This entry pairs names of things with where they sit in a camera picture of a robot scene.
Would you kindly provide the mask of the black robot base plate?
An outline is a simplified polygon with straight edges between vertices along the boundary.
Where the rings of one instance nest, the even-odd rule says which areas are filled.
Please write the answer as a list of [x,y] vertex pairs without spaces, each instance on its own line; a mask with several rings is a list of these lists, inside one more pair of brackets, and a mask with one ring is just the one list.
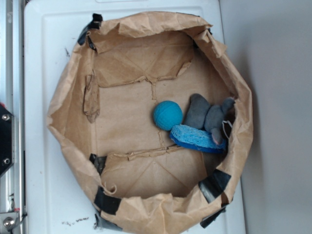
[[11,168],[13,159],[13,120],[14,116],[0,103],[0,176]]

